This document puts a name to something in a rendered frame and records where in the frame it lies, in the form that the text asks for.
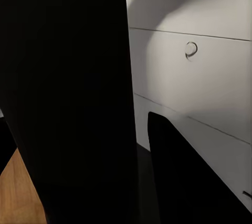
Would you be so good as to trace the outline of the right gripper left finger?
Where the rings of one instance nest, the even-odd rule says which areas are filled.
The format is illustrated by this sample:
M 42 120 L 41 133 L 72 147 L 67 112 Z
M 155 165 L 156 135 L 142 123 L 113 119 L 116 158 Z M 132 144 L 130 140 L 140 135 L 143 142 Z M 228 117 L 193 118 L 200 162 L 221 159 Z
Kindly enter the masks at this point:
M 0 174 L 17 149 L 17 145 L 4 118 L 0 118 Z

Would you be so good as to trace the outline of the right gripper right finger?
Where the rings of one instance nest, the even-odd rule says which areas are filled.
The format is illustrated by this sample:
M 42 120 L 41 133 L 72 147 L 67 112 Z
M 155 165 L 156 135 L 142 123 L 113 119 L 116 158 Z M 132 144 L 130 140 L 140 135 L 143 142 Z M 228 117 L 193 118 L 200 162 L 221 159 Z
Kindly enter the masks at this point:
M 252 214 L 162 115 L 148 113 L 161 224 L 252 224 Z

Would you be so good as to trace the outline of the monitor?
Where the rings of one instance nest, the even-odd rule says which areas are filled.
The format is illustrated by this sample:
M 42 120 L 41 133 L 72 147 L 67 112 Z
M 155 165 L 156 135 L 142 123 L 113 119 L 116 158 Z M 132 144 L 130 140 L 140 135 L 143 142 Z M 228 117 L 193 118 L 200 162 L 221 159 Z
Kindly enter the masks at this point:
M 50 224 L 143 224 L 149 112 L 252 214 L 252 0 L 0 0 L 0 109 Z

